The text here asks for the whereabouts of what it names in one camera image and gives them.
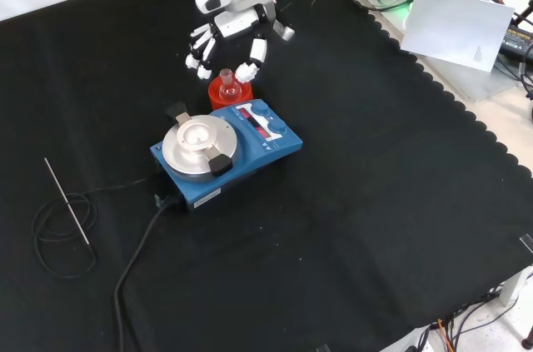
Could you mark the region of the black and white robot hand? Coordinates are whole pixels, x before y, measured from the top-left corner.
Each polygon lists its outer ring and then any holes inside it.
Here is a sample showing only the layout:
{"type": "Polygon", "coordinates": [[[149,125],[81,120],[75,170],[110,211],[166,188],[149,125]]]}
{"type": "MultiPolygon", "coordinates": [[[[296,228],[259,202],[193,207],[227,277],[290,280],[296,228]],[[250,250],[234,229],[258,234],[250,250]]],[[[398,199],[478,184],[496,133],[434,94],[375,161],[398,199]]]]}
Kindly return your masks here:
{"type": "Polygon", "coordinates": [[[278,19],[270,21],[266,8],[261,4],[239,13],[221,12],[190,33],[185,65],[195,70],[202,80],[208,80],[212,77],[212,60],[217,49],[225,42],[252,35],[249,58],[235,71],[240,83],[249,82],[256,77],[266,60],[269,32],[274,32],[285,42],[295,36],[295,30],[278,19]]]}

